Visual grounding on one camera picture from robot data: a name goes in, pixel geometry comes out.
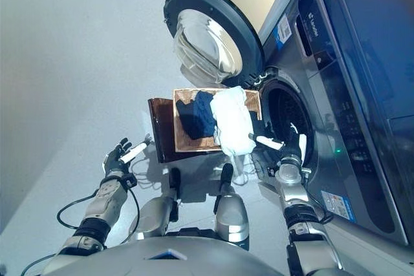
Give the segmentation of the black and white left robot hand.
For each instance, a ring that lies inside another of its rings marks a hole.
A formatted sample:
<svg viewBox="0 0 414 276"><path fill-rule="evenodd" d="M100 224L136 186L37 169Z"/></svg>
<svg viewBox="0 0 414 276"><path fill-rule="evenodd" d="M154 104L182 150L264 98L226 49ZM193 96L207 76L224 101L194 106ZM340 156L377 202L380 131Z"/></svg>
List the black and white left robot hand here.
<svg viewBox="0 0 414 276"><path fill-rule="evenodd" d="M124 176L129 173L131 162L138 156L149 144L151 137L145 137L143 142L133 147L128 138L122 138L118 144L106 156L102 164L106 176L116 175Z"/></svg>

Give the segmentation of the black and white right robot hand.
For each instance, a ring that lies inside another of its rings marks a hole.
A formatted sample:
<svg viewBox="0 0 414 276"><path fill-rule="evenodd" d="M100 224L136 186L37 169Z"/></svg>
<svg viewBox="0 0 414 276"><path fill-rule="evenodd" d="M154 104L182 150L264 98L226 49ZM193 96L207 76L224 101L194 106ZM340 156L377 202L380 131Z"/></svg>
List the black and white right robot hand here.
<svg viewBox="0 0 414 276"><path fill-rule="evenodd" d="M281 156L293 154L300 159L301 163L305 160L307 135L300 133L292 122L290 122L288 137L285 141L277 142L273 138L254 133L249 133L248 138L266 149L279 153Z"/></svg>

